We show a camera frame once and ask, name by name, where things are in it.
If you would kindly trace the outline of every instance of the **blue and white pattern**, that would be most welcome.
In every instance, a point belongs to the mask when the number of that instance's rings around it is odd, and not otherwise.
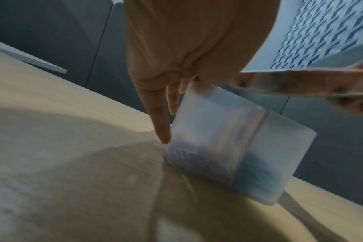
[[[303,68],[363,43],[363,0],[303,0],[271,66]]]

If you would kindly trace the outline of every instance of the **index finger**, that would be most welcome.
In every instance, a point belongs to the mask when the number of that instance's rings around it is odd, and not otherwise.
[[[159,90],[143,90],[136,88],[142,103],[150,115],[154,124],[155,132],[163,144],[168,144],[171,140],[170,121],[168,120],[166,108],[164,106],[166,88]]]

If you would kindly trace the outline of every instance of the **light wood surface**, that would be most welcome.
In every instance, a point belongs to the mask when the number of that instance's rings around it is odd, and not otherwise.
[[[0,54],[9,241],[363,242],[363,207],[298,179],[266,206],[184,174],[146,114]]]

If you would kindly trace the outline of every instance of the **translucent plastic container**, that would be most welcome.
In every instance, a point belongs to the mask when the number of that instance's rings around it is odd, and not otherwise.
[[[274,204],[316,133],[235,94],[191,82],[165,158],[176,167]]]

